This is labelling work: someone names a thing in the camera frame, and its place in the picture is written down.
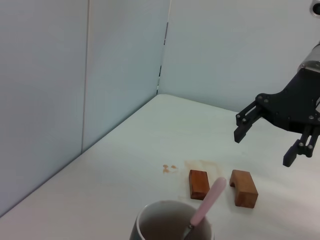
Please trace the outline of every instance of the white panel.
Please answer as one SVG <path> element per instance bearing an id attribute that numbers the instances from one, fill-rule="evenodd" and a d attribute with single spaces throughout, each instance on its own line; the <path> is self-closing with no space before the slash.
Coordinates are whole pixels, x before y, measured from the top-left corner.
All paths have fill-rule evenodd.
<path id="1" fill-rule="evenodd" d="M 320 40 L 311 0 L 172 0 L 159 91 L 240 111 Z"/>
<path id="2" fill-rule="evenodd" d="M 81 153 L 87 9 L 0 1 L 0 215 Z"/>
<path id="3" fill-rule="evenodd" d="M 91 0 L 83 149 L 156 95 L 170 0 Z"/>

